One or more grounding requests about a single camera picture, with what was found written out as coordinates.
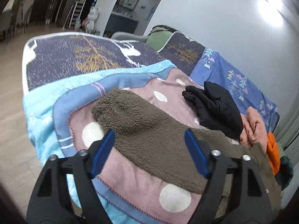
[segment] white wall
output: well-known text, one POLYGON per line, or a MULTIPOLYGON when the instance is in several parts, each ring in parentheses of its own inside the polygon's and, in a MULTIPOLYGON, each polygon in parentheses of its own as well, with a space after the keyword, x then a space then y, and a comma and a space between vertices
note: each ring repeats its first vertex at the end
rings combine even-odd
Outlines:
POLYGON ((6 4, 6 6, 3 9, 3 12, 5 12, 6 10, 11 10, 12 6, 13 6, 13 2, 14 0, 9 0, 8 3, 6 4))
POLYGON ((117 0, 98 0, 95 8, 99 8, 99 15, 95 21, 95 28, 103 36, 111 11, 117 0))
POLYGON ((133 17, 138 18, 139 20, 138 26, 134 34, 143 35, 151 19, 150 18, 149 20, 146 20, 150 10, 153 7, 157 7, 160 1, 161 0, 139 0, 138 1, 134 10, 130 13, 131 15, 133 15, 133 17))
POLYGON ((286 115, 299 91, 299 36, 267 1, 161 0, 144 34, 158 24, 220 52, 286 115))

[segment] white deer silhouette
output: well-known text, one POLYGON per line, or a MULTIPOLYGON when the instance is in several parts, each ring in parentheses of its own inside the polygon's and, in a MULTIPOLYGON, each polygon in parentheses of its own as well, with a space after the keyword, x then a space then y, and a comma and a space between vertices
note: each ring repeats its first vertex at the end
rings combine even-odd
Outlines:
POLYGON ((127 62, 129 62, 132 65, 135 65, 136 67, 144 67, 145 66, 145 65, 140 65, 139 62, 136 63, 136 62, 132 61, 132 59, 129 57, 129 56, 140 56, 141 55, 140 51, 136 50, 132 44, 130 44, 129 42, 114 42, 114 41, 111 41, 111 42, 113 44, 115 44, 121 50, 121 52, 124 55, 124 57, 126 58, 127 62), (117 43, 121 43, 122 45, 126 46, 126 48, 121 47, 117 43))
POLYGON ((34 49, 37 48, 36 40, 34 40, 34 45, 29 47, 28 44, 25 44, 23 50, 23 63, 28 65, 32 60, 36 58, 34 49))

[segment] brown fleece cloth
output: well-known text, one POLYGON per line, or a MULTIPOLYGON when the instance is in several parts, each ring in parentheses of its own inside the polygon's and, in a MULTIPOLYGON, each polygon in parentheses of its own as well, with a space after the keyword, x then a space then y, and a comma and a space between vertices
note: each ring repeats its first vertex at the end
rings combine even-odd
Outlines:
MULTIPOLYGON (((198 174, 185 145, 186 125, 127 90, 113 89, 98 100, 92 113, 104 131, 111 128, 116 132, 115 148, 134 164, 183 189, 203 193, 207 180, 198 174)), ((241 158, 244 154, 253 157, 269 190, 272 210, 279 211, 280 187, 260 144, 248 150, 230 144, 220 131, 194 128, 192 131, 211 149, 228 157, 241 158)), ((226 181, 224 196, 229 195, 230 187, 231 181, 226 181)))

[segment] white polka dot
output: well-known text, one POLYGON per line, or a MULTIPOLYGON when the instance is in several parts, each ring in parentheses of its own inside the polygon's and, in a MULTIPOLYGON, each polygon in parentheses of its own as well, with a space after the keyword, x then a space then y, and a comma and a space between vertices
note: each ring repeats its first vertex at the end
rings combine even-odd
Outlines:
POLYGON ((158 100, 160 100, 162 102, 167 102, 167 98, 164 96, 164 94, 154 91, 154 95, 156 96, 156 98, 158 100))
POLYGON ((234 139, 231 139, 231 143, 234 144, 234 145, 240 145, 240 143, 234 139))
POLYGON ((89 123, 82 131, 82 139, 84 144, 89 148, 94 141, 101 140, 104 132, 97 122, 89 123))
POLYGON ((194 119, 194 122, 195 122, 196 124, 200 125, 200 124, 199 124, 199 118, 196 117, 196 118, 194 119))
POLYGON ((159 201, 164 210, 178 213, 188 208, 191 194, 185 189, 168 184, 161 190, 159 201))
POLYGON ((176 82, 179 83, 182 87, 185 87, 186 85, 181 79, 177 79, 176 82))

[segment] pink stripe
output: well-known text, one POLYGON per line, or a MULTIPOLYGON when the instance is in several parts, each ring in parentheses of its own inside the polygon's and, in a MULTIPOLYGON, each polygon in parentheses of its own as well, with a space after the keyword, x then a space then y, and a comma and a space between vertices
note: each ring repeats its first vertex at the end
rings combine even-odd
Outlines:
POLYGON ((99 84, 98 82, 96 82, 96 84, 98 84, 102 87, 102 89, 104 90, 104 95, 106 95, 105 88, 101 84, 99 84))
POLYGON ((92 86, 96 87, 96 88, 100 91, 100 93, 101 93, 101 97, 102 97, 103 94, 102 94, 101 90, 100 90, 96 85, 94 85, 94 84, 92 84, 92 86))

